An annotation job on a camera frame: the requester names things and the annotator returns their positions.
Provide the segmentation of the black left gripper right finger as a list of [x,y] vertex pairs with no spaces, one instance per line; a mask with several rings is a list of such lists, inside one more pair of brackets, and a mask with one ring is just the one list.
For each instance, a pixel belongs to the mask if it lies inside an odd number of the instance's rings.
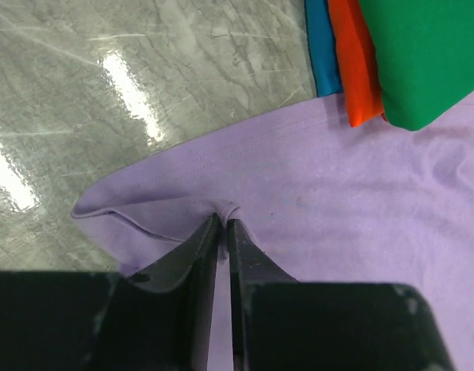
[[236,370],[451,370],[431,309],[403,284],[301,282],[228,223]]

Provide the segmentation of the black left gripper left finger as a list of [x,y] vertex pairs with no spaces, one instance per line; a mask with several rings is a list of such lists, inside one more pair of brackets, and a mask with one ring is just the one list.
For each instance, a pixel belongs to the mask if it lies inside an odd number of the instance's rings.
[[0,370],[205,370],[220,232],[127,277],[0,271]]

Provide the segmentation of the lavender t shirt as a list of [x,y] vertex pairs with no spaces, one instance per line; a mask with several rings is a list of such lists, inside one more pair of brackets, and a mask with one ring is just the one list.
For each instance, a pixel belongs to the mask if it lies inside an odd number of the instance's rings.
[[104,177],[71,215],[129,275],[213,213],[299,280],[417,288],[474,370],[474,91],[420,131],[351,128],[340,94],[284,107]]

